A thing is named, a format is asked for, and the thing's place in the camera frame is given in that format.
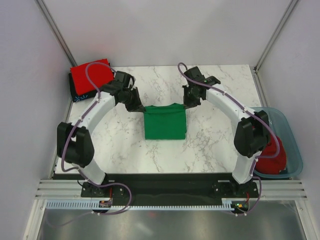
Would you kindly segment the green t shirt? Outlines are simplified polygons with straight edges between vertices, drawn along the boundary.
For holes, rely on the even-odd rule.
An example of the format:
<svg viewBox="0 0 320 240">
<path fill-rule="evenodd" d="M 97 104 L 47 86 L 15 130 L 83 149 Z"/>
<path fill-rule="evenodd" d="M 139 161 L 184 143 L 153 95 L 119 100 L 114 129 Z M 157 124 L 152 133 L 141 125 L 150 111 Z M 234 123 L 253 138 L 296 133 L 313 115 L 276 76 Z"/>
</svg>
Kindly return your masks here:
<svg viewBox="0 0 320 240">
<path fill-rule="evenodd" d="M 143 113 L 146 140 L 184 140 L 187 134 L 186 109 L 182 104 L 147 106 Z"/>
</svg>

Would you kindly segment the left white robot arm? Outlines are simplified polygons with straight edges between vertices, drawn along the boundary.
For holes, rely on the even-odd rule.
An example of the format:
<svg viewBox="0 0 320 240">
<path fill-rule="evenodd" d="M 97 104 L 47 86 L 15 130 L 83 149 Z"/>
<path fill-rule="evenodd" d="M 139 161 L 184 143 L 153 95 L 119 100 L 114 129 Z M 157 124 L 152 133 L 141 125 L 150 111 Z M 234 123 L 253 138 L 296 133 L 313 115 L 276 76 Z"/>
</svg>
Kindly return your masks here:
<svg viewBox="0 0 320 240">
<path fill-rule="evenodd" d="M 123 104 L 129 113 L 144 113 L 135 78 L 126 72 L 117 71 L 114 80 L 97 90 L 96 97 L 84 112 L 73 122 L 61 122 L 57 126 L 57 156 L 61 158 L 63 172 L 77 170 L 92 185 L 99 197 L 110 191 L 108 175 L 94 159 L 95 148 L 91 134 L 103 117 Z"/>
</svg>

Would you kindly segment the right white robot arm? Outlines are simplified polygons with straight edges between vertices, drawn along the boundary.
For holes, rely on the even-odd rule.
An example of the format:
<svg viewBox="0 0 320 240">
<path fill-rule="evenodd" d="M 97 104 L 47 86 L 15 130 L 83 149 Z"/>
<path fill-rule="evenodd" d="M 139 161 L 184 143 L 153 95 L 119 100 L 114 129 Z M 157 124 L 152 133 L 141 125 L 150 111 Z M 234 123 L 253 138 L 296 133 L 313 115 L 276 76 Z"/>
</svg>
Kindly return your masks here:
<svg viewBox="0 0 320 240">
<path fill-rule="evenodd" d="M 197 66 L 186 69 L 181 75 L 187 80 L 183 86 L 185 108 L 195 108 L 201 101 L 208 101 L 230 119 L 237 160 L 232 171 L 233 181 L 228 188 L 233 196 L 240 197 L 251 186 L 253 171 L 262 151 L 275 137 L 269 126 L 269 116 L 263 110 L 257 112 L 240 103 L 227 92 L 220 80 L 214 76 L 205 77 Z"/>
</svg>

